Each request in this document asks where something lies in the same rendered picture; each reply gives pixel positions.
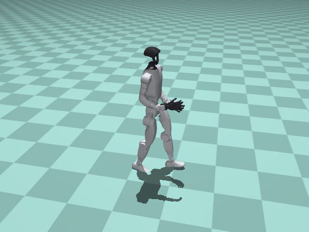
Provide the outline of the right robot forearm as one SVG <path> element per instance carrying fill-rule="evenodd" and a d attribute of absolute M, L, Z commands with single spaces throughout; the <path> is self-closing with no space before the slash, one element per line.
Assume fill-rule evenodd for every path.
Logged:
<path fill-rule="evenodd" d="M 141 98 L 140 98 L 140 102 L 141 102 L 144 106 L 150 107 L 150 108 L 154 109 L 155 111 L 165 110 L 165 106 L 164 106 L 164 105 L 156 104 L 156 103 L 153 102 L 152 100 L 147 100 L 145 97 L 141 97 Z"/>

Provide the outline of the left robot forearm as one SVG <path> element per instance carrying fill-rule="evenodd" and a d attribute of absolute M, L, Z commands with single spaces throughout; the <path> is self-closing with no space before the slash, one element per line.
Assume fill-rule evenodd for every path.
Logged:
<path fill-rule="evenodd" d="M 160 99 L 162 100 L 163 103 L 167 103 L 167 104 L 168 104 L 168 102 L 171 102 L 171 100 L 169 100 L 169 99 L 166 97 L 166 95 L 163 93 L 163 91 L 161 92 L 161 97 L 160 97 Z"/>

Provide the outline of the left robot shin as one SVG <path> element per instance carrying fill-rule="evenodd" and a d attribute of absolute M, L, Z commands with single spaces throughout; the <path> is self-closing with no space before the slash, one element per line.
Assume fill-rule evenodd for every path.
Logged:
<path fill-rule="evenodd" d="M 163 141 L 163 146 L 165 148 L 165 151 L 168 154 L 169 157 L 169 161 L 170 163 L 174 163 L 174 159 L 173 159 L 173 142 L 172 142 L 172 136 L 170 137 L 170 139 L 167 142 Z M 173 160 L 172 160 L 173 159 Z"/>

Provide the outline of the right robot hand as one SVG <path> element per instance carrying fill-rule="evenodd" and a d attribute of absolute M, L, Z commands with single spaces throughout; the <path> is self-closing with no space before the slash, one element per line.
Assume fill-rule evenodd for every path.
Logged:
<path fill-rule="evenodd" d="M 177 98 L 173 99 L 171 102 L 168 102 L 168 104 L 167 103 L 162 103 L 160 105 L 164 105 L 165 106 L 165 110 L 167 110 L 167 109 L 170 109 L 170 110 L 181 110 L 181 108 L 179 108 L 179 107 L 182 107 L 182 105 L 181 105 L 182 103 L 179 103 L 179 102 L 181 102 L 182 100 L 177 101 L 177 102 L 173 102 L 176 99 Z M 179 104 L 177 104 L 177 103 L 179 103 Z M 177 106 L 177 105 L 181 105 L 181 106 Z"/>

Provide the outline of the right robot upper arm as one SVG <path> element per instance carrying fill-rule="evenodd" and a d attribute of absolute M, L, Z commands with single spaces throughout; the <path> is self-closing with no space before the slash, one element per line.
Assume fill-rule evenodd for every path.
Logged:
<path fill-rule="evenodd" d="M 139 101 L 141 97 L 145 97 L 148 100 L 146 93 L 148 91 L 148 87 L 151 80 L 152 80 L 152 74 L 146 72 L 145 74 L 142 75 L 140 80 L 141 86 L 140 86 Z"/>

